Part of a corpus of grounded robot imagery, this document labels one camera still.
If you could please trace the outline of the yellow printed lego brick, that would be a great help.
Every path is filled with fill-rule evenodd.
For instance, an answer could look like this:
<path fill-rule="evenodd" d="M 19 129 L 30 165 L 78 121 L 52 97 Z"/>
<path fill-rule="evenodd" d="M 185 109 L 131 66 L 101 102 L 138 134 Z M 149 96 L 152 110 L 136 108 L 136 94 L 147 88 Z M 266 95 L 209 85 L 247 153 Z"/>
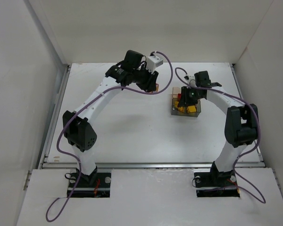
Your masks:
<path fill-rule="evenodd" d="M 197 111 L 197 109 L 194 105 L 188 106 L 184 109 L 185 113 L 195 113 L 196 111 Z"/>

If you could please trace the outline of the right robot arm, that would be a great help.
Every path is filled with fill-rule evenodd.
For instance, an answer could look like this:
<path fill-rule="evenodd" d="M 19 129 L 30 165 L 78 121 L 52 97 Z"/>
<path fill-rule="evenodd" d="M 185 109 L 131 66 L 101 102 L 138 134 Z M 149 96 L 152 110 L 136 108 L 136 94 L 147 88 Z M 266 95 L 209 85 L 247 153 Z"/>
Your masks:
<path fill-rule="evenodd" d="M 178 107 L 189 107 L 205 99 L 217 106 L 225 115 L 225 145 L 212 163 L 209 172 L 196 172 L 195 185 L 201 187 L 225 187 L 235 185 L 235 165 L 242 152 L 259 139 L 258 108 L 247 104 L 240 97 L 228 94 L 218 82 L 212 82 L 207 71 L 193 76 L 186 74 L 182 80 Z"/>

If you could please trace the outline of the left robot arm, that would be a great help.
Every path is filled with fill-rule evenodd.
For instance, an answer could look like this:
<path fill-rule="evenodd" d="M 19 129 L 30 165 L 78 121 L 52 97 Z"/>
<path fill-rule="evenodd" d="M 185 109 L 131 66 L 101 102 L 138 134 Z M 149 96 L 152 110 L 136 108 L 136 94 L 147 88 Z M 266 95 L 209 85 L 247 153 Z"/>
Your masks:
<path fill-rule="evenodd" d="M 91 148 L 97 140 L 97 134 L 92 124 L 100 112 L 124 87 L 132 83 L 146 93 L 157 91 L 156 68 L 163 64 L 163 59 L 154 54 L 146 57 L 145 61 L 142 58 L 141 53 L 127 51 L 124 60 L 108 69 L 100 85 L 79 108 L 63 114 L 63 125 L 67 127 L 64 136 L 81 161 L 71 175 L 80 186 L 90 187 L 96 180 L 97 166 Z"/>

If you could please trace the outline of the yellow long lego brick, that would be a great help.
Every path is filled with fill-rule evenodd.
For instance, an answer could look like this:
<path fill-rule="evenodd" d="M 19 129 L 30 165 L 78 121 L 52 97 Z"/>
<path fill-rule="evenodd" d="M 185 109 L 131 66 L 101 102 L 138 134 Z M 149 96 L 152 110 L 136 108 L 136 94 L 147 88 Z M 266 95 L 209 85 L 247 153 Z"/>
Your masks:
<path fill-rule="evenodd" d="M 175 109 L 179 112 L 184 112 L 184 107 L 182 106 L 179 106 L 179 101 L 176 100 L 175 103 L 174 103 L 174 106 L 175 106 Z"/>

